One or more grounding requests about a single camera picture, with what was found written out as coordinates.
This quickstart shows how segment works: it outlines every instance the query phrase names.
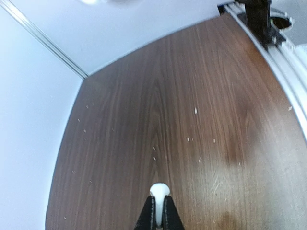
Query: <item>light fixture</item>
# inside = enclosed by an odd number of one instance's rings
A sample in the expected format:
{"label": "light fixture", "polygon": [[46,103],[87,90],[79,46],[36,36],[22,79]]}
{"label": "light fixture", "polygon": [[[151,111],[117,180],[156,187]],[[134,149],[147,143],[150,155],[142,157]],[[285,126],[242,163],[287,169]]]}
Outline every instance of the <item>light fixture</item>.
{"label": "light fixture", "polygon": [[79,0],[88,5],[95,5],[101,2],[101,0]]}

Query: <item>scratch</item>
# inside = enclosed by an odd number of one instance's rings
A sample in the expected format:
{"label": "scratch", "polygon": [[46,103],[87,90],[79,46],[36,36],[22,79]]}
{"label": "scratch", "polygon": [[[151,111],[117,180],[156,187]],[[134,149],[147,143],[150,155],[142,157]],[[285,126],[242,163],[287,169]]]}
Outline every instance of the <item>scratch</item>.
{"label": "scratch", "polygon": [[215,173],[216,173],[216,169],[214,170],[214,173],[213,173],[213,177],[212,177],[212,179],[214,178],[214,176],[215,176]]}
{"label": "scratch", "polygon": [[215,194],[217,188],[220,186],[221,183],[222,183],[222,181],[221,181],[220,183],[217,184],[217,186],[215,187],[215,190],[214,190],[213,194]]}
{"label": "scratch", "polygon": [[214,184],[212,185],[212,188],[211,188],[210,190],[212,190],[213,187],[215,186],[215,184],[216,184],[216,182],[217,182],[217,179],[219,179],[219,175],[217,175],[217,177],[216,177],[216,179],[215,179],[215,182],[214,182]]}

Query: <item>white nozzle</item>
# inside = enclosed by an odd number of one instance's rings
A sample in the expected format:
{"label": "white nozzle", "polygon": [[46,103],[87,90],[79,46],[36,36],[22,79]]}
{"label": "white nozzle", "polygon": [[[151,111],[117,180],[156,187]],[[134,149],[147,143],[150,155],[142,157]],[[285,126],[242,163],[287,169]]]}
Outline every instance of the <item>white nozzle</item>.
{"label": "white nozzle", "polygon": [[158,228],[162,226],[164,198],[169,194],[169,187],[164,183],[156,183],[150,188],[150,195],[155,198],[155,219]]}

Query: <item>black bracket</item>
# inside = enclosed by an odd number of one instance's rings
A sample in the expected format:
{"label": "black bracket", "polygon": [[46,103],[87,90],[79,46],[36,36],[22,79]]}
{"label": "black bracket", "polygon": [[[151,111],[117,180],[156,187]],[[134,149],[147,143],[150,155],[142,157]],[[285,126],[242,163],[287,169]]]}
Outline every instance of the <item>black bracket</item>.
{"label": "black bracket", "polygon": [[269,44],[279,45],[286,39],[279,29],[271,24],[271,0],[236,0],[245,5],[245,13],[238,18],[253,32],[264,47]]}

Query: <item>brown wooden floor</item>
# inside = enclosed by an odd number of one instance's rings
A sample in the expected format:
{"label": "brown wooden floor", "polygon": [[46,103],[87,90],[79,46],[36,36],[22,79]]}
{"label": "brown wooden floor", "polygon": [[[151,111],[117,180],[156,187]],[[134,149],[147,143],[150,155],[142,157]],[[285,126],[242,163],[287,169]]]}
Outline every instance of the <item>brown wooden floor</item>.
{"label": "brown wooden floor", "polygon": [[306,230],[307,147],[289,106],[227,14],[129,54],[81,87],[47,229],[133,229],[164,182],[187,230]]}

